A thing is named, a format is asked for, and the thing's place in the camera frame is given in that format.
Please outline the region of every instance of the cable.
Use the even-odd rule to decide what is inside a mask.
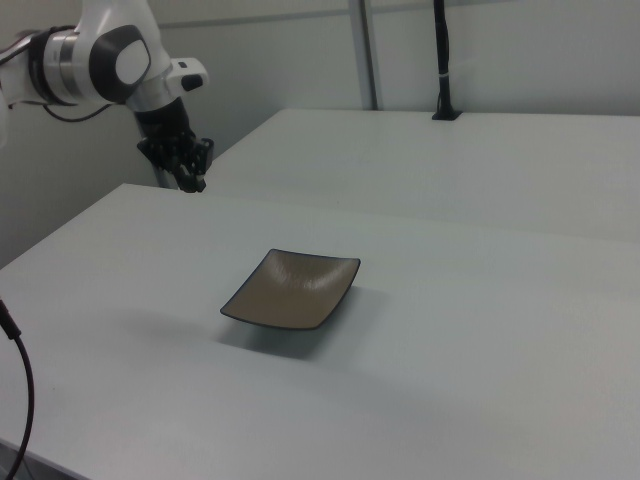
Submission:
[[[29,437],[31,436],[31,427],[33,426],[33,414],[35,411],[35,386],[33,384],[33,371],[31,370],[31,362],[29,361],[29,355],[27,354],[27,349],[24,347],[22,343],[22,339],[20,338],[21,332],[20,329],[16,326],[13,318],[9,314],[7,307],[4,302],[0,300],[0,326],[9,337],[9,340],[13,340],[16,342],[18,346],[18,350],[20,351],[20,356],[22,357],[22,362],[24,363],[24,370],[27,375],[27,388],[29,391],[29,406],[27,408],[27,424],[24,428],[24,435],[22,437],[22,443],[20,444],[20,448],[18,449],[18,454],[13,461],[13,466],[5,480],[13,480],[18,469],[20,468],[20,464],[24,459],[24,454],[27,451],[27,444],[29,443]]]
[[[11,55],[9,55],[8,57],[3,58],[2,61],[0,61],[0,66],[4,65],[5,63],[9,62],[10,60],[13,60],[15,57],[17,57],[21,53],[26,52],[28,49],[29,49],[29,44],[27,43],[23,47],[20,47],[18,50],[16,50],[15,52],[11,53]]]
[[[87,115],[86,117],[80,117],[80,118],[65,118],[65,117],[61,117],[60,115],[58,115],[57,113],[55,113],[53,110],[51,110],[49,108],[49,105],[43,105],[42,108],[44,108],[44,110],[51,115],[53,118],[55,118],[56,120],[60,120],[61,122],[66,122],[66,123],[80,123],[80,122],[86,122],[87,120],[92,119],[93,117],[97,117],[98,115],[100,115],[102,112],[104,112],[107,108],[109,108],[111,105],[105,105],[104,107],[99,108],[98,110],[96,110],[93,113],[90,113],[89,115]]]
[[[57,33],[57,32],[62,32],[62,31],[64,31],[64,30],[73,30],[74,28],[76,28],[76,27],[75,27],[75,26],[73,26],[73,25],[64,25],[64,26],[62,26],[62,27],[52,27],[52,28],[50,28],[50,29],[49,29],[49,34],[53,34],[53,33]],[[22,37],[22,38],[20,38],[20,39],[16,40],[16,41],[14,42],[14,44],[13,44],[13,45],[9,46],[9,48],[7,48],[6,50],[2,50],[2,52],[0,52],[0,53],[3,53],[3,52],[8,51],[11,47],[13,47],[14,45],[16,45],[17,43],[22,42],[22,41],[23,41],[23,40],[25,40],[27,37],[29,37],[29,35],[33,35],[34,33],[38,33],[38,31],[39,31],[39,30],[32,30],[32,31],[29,31],[29,32],[28,32],[28,35],[25,35],[24,37]],[[11,53],[11,55],[9,55],[9,56],[8,56],[8,57],[6,57],[6,58],[3,58],[3,59],[0,61],[0,66],[1,66],[1,65],[4,65],[5,63],[9,62],[10,60],[13,60],[15,57],[17,57],[17,56],[18,56],[18,55],[20,55],[21,53],[26,52],[27,50],[29,50],[29,47],[30,47],[30,46],[31,46],[31,42],[27,42],[27,43],[25,43],[25,44],[24,44],[22,47],[20,47],[18,50],[16,50],[15,52],[12,52],[12,53]]]
[[[364,49],[367,59],[367,75],[369,77],[369,90],[371,92],[371,110],[380,110],[378,104],[378,93],[376,92],[375,67],[373,65],[373,48],[371,46],[371,32],[369,28],[369,18],[367,15],[367,0],[360,0],[360,21],[362,22],[362,32],[364,36]]]

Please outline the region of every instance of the white table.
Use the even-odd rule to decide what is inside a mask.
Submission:
[[[640,242],[640,118],[285,110],[205,192]]]

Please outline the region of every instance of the white tabletop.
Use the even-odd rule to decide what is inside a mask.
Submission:
[[[206,192],[640,242],[640,118],[285,110]]]
[[[219,314],[270,248],[362,259],[330,323]],[[95,480],[640,475],[639,244],[124,186],[0,292],[30,448]]]

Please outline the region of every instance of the brown ceramic plate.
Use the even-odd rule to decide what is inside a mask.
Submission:
[[[360,260],[271,250],[220,313],[243,322],[313,330],[356,278]]]

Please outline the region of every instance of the black post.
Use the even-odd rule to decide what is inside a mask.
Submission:
[[[449,85],[449,30],[444,15],[444,0],[433,0],[433,13],[436,18],[436,43],[438,45],[438,73],[440,74],[440,95],[434,120],[452,121],[462,112],[451,105],[451,87]]]

